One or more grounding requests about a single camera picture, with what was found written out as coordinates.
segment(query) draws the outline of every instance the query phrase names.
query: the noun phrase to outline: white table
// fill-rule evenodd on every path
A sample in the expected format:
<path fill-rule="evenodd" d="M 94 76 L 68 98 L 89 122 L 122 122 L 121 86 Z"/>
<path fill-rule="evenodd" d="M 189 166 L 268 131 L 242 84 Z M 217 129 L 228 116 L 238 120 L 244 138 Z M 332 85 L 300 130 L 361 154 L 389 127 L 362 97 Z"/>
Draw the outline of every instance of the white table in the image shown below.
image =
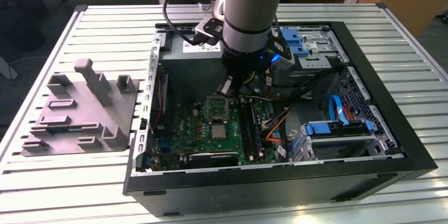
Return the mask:
<path fill-rule="evenodd" d="M 280 21 L 344 21 L 434 158 L 438 169 L 361 201 L 156 219 L 121 194 L 129 151 L 22 157 L 52 73 L 70 78 L 90 58 L 106 78 L 144 79 L 160 6 L 89 6 L 73 13 L 0 143 L 0 223 L 416 223 L 448 220 L 448 76 L 386 9 L 374 5 L 280 5 Z M 194 5 L 169 7 L 173 21 L 198 22 Z M 141 108 L 136 106 L 134 115 Z M 132 129 L 138 127 L 134 119 Z"/>

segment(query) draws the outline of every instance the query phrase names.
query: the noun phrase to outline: black plastic trim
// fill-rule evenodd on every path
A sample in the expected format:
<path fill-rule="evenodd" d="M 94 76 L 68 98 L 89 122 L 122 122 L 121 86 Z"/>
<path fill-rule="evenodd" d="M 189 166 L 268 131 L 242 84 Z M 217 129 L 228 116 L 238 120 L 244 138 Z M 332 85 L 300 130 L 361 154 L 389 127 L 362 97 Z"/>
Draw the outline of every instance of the black plastic trim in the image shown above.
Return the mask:
<path fill-rule="evenodd" d="M 270 26 L 268 26 L 266 28 L 261 29 L 261 30 L 244 30 L 244 29 L 240 29 L 238 27 L 233 26 L 233 24 L 228 21 L 228 19 L 224 17 L 225 19 L 225 23 L 229 25 L 229 27 L 234 30 L 234 31 L 238 31 L 240 33 L 242 34 L 262 34 L 266 30 L 270 29 Z"/>
<path fill-rule="evenodd" d="M 374 5 L 377 6 L 377 8 L 380 9 L 388 9 L 386 5 L 381 2 L 381 3 L 374 3 Z"/>
<path fill-rule="evenodd" d="M 76 12 L 85 12 L 85 10 L 86 10 L 86 5 L 77 5 L 77 6 L 74 6 L 74 11 Z"/>

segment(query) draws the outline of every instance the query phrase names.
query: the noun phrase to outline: floor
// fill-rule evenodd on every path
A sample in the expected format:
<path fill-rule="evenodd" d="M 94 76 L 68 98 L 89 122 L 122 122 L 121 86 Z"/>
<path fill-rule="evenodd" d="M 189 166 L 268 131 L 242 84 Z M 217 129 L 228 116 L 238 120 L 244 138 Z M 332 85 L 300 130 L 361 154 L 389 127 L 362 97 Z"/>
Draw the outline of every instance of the floor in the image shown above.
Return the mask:
<path fill-rule="evenodd" d="M 172 0 L 173 4 L 192 4 L 204 0 Z M 134 5 L 134 4 L 158 4 L 157 0 L 44 0 L 50 15 L 37 22 L 41 33 L 45 37 L 45 44 L 32 52 L 18 52 L 10 46 L 8 41 L 0 36 L 0 54 L 1 57 L 12 62 L 17 59 L 29 57 L 13 64 L 13 68 L 21 74 L 17 81 L 8 81 L 0 76 L 0 138 L 5 134 L 8 125 L 14 118 L 22 100 L 26 96 L 34 78 L 45 63 L 46 57 L 53 49 L 60 33 L 65 27 L 74 6 L 88 5 Z M 418 38 L 421 45 L 428 50 L 441 67 L 448 71 L 448 24 L 444 24 L 441 18 L 436 18 L 425 33 Z"/>

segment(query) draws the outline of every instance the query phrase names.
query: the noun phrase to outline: blue latch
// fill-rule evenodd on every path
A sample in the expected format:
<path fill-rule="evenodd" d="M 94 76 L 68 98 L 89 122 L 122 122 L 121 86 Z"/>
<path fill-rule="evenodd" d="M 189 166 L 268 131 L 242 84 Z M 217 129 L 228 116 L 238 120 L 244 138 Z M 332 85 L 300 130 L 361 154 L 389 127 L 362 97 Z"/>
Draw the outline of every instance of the blue latch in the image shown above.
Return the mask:
<path fill-rule="evenodd" d="M 310 123 L 310 126 L 317 135 L 330 133 L 328 123 Z"/>
<path fill-rule="evenodd" d="M 312 134 L 314 134 L 313 132 L 313 128 L 310 127 L 309 124 L 305 125 L 305 131 L 306 131 L 306 135 L 310 136 Z"/>
<path fill-rule="evenodd" d="M 369 132 L 372 133 L 374 131 L 374 125 L 372 123 L 372 121 L 365 120 L 365 127 L 369 130 Z"/>
<path fill-rule="evenodd" d="M 306 57 L 309 51 L 302 46 L 302 37 L 296 29 L 280 29 L 281 34 L 286 40 L 292 55 L 296 57 Z"/>

